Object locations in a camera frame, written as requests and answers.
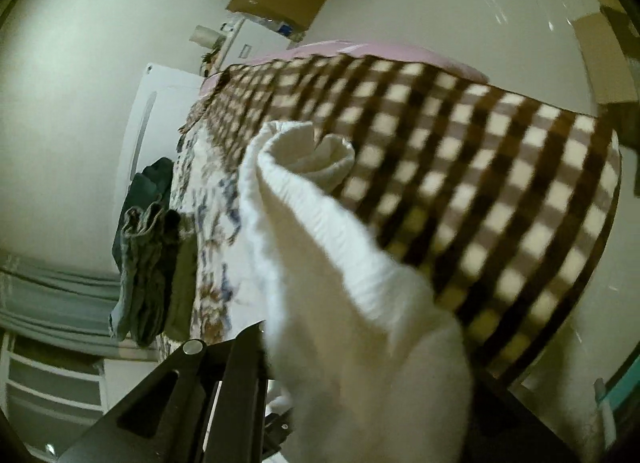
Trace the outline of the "dark green clothing pile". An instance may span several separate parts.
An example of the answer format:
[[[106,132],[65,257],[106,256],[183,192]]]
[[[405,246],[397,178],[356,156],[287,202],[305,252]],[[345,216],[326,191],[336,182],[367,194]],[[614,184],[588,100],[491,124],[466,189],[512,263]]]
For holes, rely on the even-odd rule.
[[[174,162],[167,157],[129,183],[112,245],[120,274],[119,298],[108,318],[111,334],[140,347],[165,327],[179,242],[178,212],[169,208]]]

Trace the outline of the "white pants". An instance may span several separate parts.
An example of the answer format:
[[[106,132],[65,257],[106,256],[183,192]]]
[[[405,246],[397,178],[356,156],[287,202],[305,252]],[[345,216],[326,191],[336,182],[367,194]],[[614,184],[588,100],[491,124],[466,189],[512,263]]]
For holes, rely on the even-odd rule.
[[[240,216],[264,342],[291,400],[292,462],[454,462],[473,377],[461,327],[421,273],[332,196],[352,145],[270,122],[247,147]]]

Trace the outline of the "brown checkered blanket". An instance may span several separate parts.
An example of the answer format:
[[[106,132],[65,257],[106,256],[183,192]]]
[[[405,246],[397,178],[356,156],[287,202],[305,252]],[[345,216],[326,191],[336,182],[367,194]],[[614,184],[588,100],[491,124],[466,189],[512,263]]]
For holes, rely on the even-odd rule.
[[[622,156],[602,118],[424,62],[340,53],[232,65],[186,126],[205,126],[235,170],[270,120],[352,144],[335,197],[427,272],[470,336],[473,365],[502,383],[559,330],[608,241]]]

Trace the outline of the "white nightstand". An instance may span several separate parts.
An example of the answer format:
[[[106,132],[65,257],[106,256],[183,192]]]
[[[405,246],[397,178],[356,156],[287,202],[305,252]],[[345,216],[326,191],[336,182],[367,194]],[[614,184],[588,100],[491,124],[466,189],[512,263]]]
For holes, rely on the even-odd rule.
[[[290,49],[293,41],[274,30],[241,16],[221,27],[224,43],[214,62],[216,72],[229,65],[270,56]]]

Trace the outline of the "floral fleece blanket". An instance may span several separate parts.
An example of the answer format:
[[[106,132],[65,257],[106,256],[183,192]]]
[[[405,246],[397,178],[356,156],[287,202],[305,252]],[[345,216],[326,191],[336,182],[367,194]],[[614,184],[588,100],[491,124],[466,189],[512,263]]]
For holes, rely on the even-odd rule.
[[[170,313],[156,339],[160,360],[188,339],[234,339],[266,316],[246,256],[236,171],[205,127],[179,141],[169,207],[180,215],[180,240]]]

